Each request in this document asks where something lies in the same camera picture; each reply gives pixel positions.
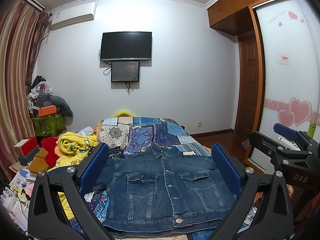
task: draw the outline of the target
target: denim jacket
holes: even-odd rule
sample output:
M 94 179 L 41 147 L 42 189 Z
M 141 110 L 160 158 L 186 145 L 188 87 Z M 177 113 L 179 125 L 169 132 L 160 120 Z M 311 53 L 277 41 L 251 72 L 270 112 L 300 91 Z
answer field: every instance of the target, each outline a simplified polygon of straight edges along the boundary
M 211 157 L 153 143 L 145 152 L 110 158 L 94 187 L 105 188 L 110 203 L 103 224 L 117 237 L 215 228 L 235 200 Z

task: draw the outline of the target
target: screw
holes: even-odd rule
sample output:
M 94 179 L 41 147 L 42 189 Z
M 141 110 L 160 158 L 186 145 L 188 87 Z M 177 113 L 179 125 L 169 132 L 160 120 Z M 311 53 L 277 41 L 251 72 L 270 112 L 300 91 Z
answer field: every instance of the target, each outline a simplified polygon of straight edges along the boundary
M 45 171 L 39 171 L 38 172 L 39 177 L 42 177 L 44 174 L 45 174 Z
M 70 167 L 67 168 L 67 173 L 73 173 L 75 170 L 76 170 L 75 167 L 70 166 Z
M 246 168 L 245 168 L 245 171 L 246 171 L 247 173 L 253 173 L 253 172 L 254 172 L 253 168 L 251 168 L 251 167 L 246 167 Z
M 282 176 L 283 176 L 283 174 L 282 174 L 281 171 L 276 171 L 276 175 L 277 175 L 278 177 L 282 177 Z

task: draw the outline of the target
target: bed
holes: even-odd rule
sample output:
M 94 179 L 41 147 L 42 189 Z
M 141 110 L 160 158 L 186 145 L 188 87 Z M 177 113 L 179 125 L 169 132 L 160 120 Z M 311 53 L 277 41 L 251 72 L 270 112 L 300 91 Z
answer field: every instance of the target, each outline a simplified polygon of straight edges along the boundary
M 111 149 L 121 150 L 121 154 L 124 156 L 143 152 L 150 147 L 151 143 L 161 147 L 177 147 L 184 155 L 211 156 L 210 149 L 199 144 L 177 122 L 168 118 L 118 117 L 105 119 L 100 129 L 98 141 L 108 144 Z M 96 190 L 86 194 L 85 199 L 92 212 L 103 223 L 109 206 L 107 192 Z M 244 230 L 250 224 L 255 212 L 256 208 L 253 207 L 240 230 Z M 73 229 L 82 232 L 75 218 L 70 219 L 69 222 Z M 211 233 L 212 230 L 174 234 L 161 237 L 161 239 L 205 240 Z

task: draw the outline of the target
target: pocket flap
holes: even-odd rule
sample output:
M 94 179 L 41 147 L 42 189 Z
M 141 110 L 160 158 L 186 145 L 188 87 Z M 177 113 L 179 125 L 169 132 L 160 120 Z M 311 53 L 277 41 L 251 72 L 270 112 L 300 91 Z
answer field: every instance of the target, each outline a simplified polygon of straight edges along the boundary
M 197 179 L 203 179 L 203 178 L 209 178 L 209 172 L 207 171 L 200 171 L 197 173 L 185 173 L 180 175 L 181 179 L 186 179 L 186 180 L 197 180 Z
M 157 175 L 145 175 L 145 174 L 134 174 L 134 175 L 128 175 L 127 179 L 128 181 L 157 181 Z

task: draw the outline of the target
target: jacket pocket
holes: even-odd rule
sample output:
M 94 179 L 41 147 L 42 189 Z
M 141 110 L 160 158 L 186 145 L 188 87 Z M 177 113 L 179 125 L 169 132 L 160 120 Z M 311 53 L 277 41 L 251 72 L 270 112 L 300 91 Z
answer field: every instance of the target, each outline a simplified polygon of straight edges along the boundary
M 180 175 L 180 177 L 188 189 L 207 189 L 215 186 L 215 183 L 212 181 L 209 172 L 207 171 L 185 173 Z
M 128 175 L 127 193 L 139 198 L 148 198 L 157 191 L 157 175 Z

